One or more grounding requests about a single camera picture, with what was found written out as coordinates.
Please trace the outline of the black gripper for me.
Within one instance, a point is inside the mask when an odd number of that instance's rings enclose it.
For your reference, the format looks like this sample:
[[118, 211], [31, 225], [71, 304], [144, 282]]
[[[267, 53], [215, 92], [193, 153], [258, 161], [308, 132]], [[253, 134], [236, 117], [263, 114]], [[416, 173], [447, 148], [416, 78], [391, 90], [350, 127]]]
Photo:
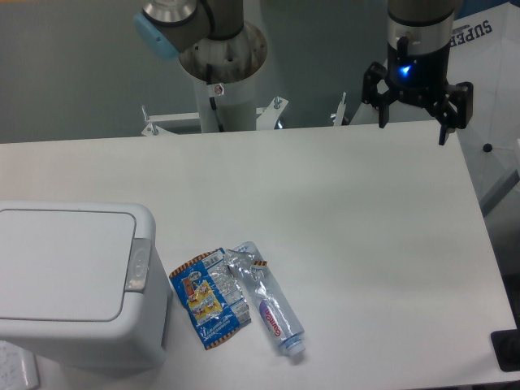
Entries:
[[[449, 51], [450, 44], [446, 44], [427, 54], [408, 54], [399, 62], [397, 49], [388, 45], [388, 73], [377, 62], [366, 69], [362, 103], [378, 111], [380, 128], [389, 121], [389, 96], [412, 106], [433, 105], [431, 116], [440, 124], [439, 145], [445, 145], [449, 135], [457, 129], [466, 128], [473, 115], [474, 85], [469, 81], [448, 84]], [[389, 94], [378, 90], [384, 79]]]

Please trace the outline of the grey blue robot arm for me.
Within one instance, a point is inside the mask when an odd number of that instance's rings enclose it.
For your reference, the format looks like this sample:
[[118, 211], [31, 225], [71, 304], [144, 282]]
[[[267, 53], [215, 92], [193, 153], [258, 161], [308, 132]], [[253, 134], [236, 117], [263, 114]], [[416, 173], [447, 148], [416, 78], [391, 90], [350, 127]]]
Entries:
[[[456, 4], [390, 1], [388, 61], [372, 63], [362, 79], [362, 102], [379, 126], [394, 102], [424, 109], [440, 124], [440, 144], [473, 114], [474, 87], [447, 80]], [[193, 79], [203, 132], [260, 127], [252, 80], [267, 57], [262, 32], [244, 17], [240, 1], [145, 1], [133, 23], [162, 59], [175, 59]]]

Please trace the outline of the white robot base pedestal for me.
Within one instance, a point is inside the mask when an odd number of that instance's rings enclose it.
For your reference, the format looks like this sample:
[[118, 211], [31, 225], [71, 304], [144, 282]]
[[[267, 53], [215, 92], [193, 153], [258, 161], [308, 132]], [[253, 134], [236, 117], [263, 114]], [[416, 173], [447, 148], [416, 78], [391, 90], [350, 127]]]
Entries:
[[231, 39], [204, 38], [180, 54], [180, 66], [193, 82], [198, 114], [203, 118], [215, 105], [229, 109], [244, 104], [255, 113], [255, 83], [266, 58], [266, 38], [248, 21]]

